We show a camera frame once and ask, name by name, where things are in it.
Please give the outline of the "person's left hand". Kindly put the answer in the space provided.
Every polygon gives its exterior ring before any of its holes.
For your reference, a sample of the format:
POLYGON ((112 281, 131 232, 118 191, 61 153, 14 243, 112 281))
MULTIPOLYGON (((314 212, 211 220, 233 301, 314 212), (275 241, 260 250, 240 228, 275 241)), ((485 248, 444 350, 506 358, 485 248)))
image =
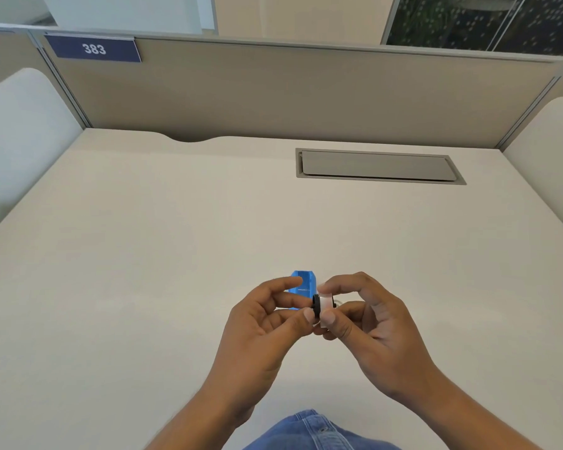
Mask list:
POLYGON ((268 280, 233 307, 207 378, 254 380, 272 386, 285 358, 277 357, 268 341, 272 330, 268 318, 284 310, 276 308, 273 294, 289 293, 287 289, 301 283, 297 277, 268 280))

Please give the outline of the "person's right hand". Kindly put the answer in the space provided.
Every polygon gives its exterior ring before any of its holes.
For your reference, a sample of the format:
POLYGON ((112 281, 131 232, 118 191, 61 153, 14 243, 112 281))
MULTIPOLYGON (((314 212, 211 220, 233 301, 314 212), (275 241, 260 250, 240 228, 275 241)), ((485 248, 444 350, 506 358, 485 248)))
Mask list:
POLYGON ((338 275, 318 285, 317 290, 333 296, 360 296, 360 301, 345 302, 330 310, 362 312, 363 343, 347 349, 368 380, 386 396, 397 386, 400 372, 434 363, 405 303, 370 275, 338 275))

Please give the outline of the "blue toy car body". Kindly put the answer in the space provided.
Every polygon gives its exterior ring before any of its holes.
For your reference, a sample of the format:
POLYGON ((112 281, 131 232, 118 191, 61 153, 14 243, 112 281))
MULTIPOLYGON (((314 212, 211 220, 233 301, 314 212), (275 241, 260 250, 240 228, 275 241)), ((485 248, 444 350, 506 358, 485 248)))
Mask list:
POLYGON ((286 291, 295 295, 301 295, 311 299, 311 307, 319 312, 321 310, 320 298, 318 295, 316 276, 313 271, 294 271, 292 277, 300 278, 302 283, 286 291))

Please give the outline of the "black and white toy wheel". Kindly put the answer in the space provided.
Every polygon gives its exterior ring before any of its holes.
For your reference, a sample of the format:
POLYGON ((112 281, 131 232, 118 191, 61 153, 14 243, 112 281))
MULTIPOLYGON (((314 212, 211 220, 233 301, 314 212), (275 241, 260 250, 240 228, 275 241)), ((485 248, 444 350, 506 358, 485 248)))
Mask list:
POLYGON ((331 294, 314 294, 312 297, 311 308, 315 314, 316 320, 318 320, 321 328, 327 328, 325 322, 321 320, 321 312, 324 310, 330 310, 336 308, 336 302, 334 301, 333 295, 331 294))

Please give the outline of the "person's left forearm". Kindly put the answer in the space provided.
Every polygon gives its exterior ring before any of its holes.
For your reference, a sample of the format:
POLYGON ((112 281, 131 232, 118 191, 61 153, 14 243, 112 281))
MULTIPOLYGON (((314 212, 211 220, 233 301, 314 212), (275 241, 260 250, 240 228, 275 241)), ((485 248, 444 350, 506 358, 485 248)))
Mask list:
POLYGON ((209 377, 144 450, 222 450, 270 385, 209 377))

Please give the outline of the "person's right forearm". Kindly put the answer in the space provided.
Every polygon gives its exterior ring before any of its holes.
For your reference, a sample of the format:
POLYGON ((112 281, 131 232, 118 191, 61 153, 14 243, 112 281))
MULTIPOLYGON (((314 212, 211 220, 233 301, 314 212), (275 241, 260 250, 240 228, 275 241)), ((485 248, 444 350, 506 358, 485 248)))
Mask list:
POLYGON ((449 450, 543 450, 480 405, 434 363, 400 372, 388 395, 424 421, 449 450))

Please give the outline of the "blue jeans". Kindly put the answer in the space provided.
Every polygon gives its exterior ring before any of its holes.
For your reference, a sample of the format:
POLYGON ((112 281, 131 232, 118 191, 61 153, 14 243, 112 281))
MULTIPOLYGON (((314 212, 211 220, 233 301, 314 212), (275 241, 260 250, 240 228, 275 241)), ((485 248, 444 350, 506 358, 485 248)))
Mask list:
POLYGON ((392 443, 347 431, 315 410, 288 416, 243 450, 401 450, 392 443))

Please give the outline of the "beige desk partition panel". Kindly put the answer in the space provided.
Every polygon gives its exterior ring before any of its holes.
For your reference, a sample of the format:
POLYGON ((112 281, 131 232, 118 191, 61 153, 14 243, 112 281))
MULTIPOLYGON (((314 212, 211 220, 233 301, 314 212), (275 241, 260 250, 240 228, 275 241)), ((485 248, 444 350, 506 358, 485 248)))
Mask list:
POLYGON ((87 127, 503 149, 563 96, 563 57, 135 38, 141 63, 47 56, 87 127))

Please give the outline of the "white rounded side divider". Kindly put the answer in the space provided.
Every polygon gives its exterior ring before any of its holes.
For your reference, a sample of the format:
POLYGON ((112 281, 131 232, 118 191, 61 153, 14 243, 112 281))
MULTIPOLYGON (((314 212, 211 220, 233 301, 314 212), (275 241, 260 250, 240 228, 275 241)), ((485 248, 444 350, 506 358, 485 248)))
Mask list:
POLYGON ((545 105, 503 154, 563 223, 563 97, 545 105))
POLYGON ((41 71, 22 68, 0 82, 0 222, 82 130, 41 71))

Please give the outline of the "blue number sign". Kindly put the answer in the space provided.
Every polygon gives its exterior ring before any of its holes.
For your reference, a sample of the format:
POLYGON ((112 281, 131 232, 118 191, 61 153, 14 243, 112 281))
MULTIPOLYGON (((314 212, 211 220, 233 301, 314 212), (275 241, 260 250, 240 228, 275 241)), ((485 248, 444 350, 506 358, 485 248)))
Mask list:
POLYGON ((142 62, 135 39, 131 37, 79 35, 45 35, 44 37, 60 59, 142 62))

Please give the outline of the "white frosted glass panel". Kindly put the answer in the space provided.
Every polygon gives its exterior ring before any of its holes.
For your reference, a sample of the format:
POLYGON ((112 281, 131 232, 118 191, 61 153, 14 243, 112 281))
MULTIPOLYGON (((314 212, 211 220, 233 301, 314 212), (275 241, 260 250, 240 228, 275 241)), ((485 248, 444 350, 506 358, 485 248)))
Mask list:
POLYGON ((217 34, 214 0, 43 0, 67 30, 217 34))

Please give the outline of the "dark glass window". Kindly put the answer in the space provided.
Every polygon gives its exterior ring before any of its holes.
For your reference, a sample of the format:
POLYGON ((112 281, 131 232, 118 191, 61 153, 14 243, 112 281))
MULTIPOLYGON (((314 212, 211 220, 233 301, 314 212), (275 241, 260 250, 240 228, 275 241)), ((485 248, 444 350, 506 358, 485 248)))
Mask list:
POLYGON ((563 0, 394 0, 381 44, 563 56, 563 0))

